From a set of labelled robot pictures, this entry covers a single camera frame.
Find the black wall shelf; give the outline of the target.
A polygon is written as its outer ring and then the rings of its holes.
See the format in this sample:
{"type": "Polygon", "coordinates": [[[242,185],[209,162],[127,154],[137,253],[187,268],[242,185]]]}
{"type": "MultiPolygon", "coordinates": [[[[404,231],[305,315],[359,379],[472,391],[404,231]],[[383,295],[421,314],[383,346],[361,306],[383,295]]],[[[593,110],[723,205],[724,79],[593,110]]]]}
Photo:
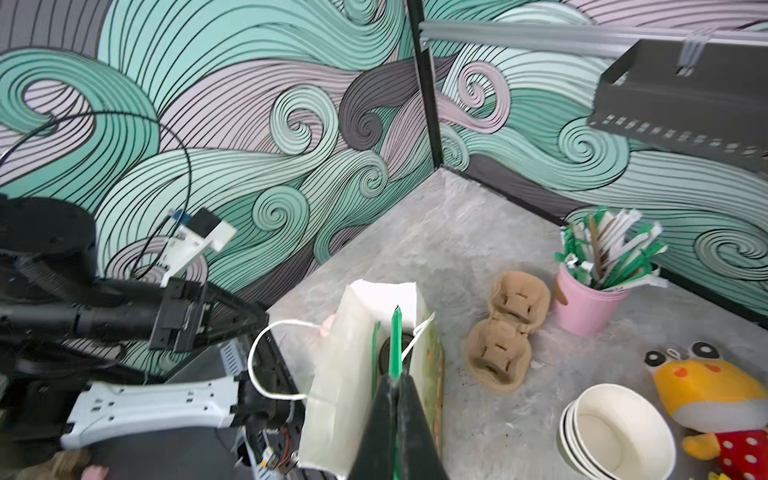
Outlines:
{"type": "Polygon", "coordinates": [[[600,76],[591,126],[767,172],[767,49],[643,39],[600,76]]]}

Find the yellow plush toy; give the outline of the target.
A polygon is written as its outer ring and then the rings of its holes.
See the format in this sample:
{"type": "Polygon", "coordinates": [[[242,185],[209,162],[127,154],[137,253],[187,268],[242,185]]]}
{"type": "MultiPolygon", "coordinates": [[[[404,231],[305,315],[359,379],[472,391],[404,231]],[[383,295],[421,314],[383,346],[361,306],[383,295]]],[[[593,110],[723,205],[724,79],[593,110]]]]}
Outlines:
{"type": "Polygon", "coordinates": [[[677,424],[694,433],[682,447],[691,457],[715,460],[730,479],[767,477],[767,388],[717,348],[697,341],[688,355],[650,350],[644,363],[660,400],[677,424]]]}

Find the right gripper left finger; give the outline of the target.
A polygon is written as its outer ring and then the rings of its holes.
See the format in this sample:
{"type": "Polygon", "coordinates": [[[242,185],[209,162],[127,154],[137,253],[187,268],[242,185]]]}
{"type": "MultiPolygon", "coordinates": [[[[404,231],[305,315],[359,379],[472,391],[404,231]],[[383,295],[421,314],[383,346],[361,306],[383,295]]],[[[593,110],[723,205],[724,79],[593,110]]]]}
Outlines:
{"type": "Polygon", "coordinates": [[[397,438],[397,381],[382,377],[353,462],[350,480],[392,480],[397,438]]]}

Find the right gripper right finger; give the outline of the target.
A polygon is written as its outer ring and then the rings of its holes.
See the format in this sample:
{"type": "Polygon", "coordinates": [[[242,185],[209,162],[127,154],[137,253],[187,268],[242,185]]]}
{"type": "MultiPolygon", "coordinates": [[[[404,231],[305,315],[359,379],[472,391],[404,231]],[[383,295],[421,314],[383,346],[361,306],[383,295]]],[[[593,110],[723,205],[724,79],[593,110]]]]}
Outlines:
{"type": "Polygon", "coordinates": [[[398,465],[401,479],[448,480],[414,380],[403,374],[398,397],[398,465]]]}

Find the brown cardboard cup carrier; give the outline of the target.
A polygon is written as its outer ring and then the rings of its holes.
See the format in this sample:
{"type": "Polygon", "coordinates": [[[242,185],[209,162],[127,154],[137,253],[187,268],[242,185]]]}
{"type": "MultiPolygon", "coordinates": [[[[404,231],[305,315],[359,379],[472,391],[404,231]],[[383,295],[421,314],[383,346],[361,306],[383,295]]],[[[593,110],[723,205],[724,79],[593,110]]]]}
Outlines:
{"type": "Polygon", "coordinates": [[[496,278],[488,317],[473,326],[466,345],[469,371],[486,388],[512,393],[523,384],[533,357],[530,337],[550,303],[550,289],[534,275],[505,271],[496,278]]]}

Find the pink straw holder cup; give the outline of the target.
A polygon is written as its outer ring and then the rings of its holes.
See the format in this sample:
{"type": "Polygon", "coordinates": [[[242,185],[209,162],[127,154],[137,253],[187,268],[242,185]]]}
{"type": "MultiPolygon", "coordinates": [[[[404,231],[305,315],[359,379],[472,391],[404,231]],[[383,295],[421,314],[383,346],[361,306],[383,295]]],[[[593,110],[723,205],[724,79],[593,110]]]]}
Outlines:
{"type": "Polygon", "coordinates": [[[555,277],[552,315],[571,334],[592,337],[606,329],[629,295],[629,291],[604,292],[585,286],[561,264],[555,277]]]}

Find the green straw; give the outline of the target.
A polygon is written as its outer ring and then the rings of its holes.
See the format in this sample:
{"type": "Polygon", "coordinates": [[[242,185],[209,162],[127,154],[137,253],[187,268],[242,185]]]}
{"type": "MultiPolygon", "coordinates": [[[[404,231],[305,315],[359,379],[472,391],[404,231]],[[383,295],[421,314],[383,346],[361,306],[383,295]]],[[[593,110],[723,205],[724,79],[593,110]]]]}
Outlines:
{"type": "Polygon", "coordinates": [[[392,381],[398,381],[403,373],[402,333],[403,314],[400,306],[397,306],[391,318],[390,358],[388,374],[392,381]]]}

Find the wrapped straws bundle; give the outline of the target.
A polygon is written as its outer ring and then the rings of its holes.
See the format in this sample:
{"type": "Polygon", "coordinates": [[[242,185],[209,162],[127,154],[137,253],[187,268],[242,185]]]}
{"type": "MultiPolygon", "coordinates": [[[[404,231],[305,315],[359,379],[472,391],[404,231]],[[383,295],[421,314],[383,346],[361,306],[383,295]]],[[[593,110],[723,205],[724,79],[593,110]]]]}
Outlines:
{"type": "Polygon", "coordinates": [[[668,250],[659,222],[642,225],[637,209],[612,212],[599,207],[560,228],[562,250],[554,259],[579,284],[597,291],[623,292],[669,281],[654,265],[668,250]]]}

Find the white paper bag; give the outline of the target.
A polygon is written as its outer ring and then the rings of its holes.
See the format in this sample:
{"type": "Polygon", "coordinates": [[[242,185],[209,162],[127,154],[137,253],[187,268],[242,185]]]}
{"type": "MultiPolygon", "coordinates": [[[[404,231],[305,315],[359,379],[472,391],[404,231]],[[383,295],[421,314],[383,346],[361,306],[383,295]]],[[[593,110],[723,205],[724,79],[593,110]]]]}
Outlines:
{"type": "MultiPolygon", "coordinates": [[[[260,382],[254,369],[260,338],[254,340],[248,354],[248,376],[258,393],[305,408],[298,444],[299,467],[349,479],[380,379],[389,377],[391,318],[397,306],[403,314],[402,375],[410,375],[415,382],[441,460],[444,359],[435,314],[414,282],[356,280],[346,286],[332,322],[286,319],[277,323],[310,328],[319,342],[306,355],[312,372],[308,390],[279,393],[260,382]]],[[[398,453],[397,401],[393,479],[401,479],[398,453]]]]}

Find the stack of paper cups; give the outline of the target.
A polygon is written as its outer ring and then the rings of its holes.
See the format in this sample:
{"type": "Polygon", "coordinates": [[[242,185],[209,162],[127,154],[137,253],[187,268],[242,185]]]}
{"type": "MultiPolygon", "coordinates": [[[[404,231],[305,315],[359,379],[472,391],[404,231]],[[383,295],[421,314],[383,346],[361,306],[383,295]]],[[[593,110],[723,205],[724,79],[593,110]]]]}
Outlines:
{"type": "Polygon", "coordinates": [[[565,463],[588,479],[669,479],[677,456],[660,412],[616,384],[594,385],[566,406],[557,446],[565,463]]]}

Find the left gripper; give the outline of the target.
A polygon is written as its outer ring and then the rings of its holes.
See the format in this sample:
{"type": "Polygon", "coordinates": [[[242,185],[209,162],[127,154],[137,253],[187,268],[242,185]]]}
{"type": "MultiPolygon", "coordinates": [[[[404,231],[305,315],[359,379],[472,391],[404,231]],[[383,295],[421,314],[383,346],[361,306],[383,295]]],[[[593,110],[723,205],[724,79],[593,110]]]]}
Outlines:
{"type": "Polygon", "coordinates": [[[1,332],[51,340],[146,341],[151,350],[189,352],[199,333],[200,346],[207,347],[255,335],[269,323],[261,304],[213,283],[174,278],[165,287],[125,281],[113,286],[122,294],[115,306],[3,301],[1,332]]]}

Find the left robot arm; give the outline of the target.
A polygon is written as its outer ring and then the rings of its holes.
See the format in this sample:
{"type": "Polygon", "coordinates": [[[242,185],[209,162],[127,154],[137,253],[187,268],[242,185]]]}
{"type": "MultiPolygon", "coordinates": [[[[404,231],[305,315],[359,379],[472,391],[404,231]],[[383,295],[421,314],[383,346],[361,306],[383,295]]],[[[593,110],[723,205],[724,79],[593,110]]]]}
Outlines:
{"type": "Polygon", "coordinates": [[[296,462],[303,410],[268,398],[255,380],[295,385],[259,306],[182,272],[220,251],[233,226],[207,209],[174,212],[156,283],[100,278],[92,214],[50,198],[1,201],[3,373],[21,390],[10,426],[18,441],[55,440],[67,450],[184,427],[235,428],[250,466],[284,473],[296,462]],[[223,377],[159,384],[124,374],[131,350],[187,354],[249,336],[253,354],[223,377]]]}

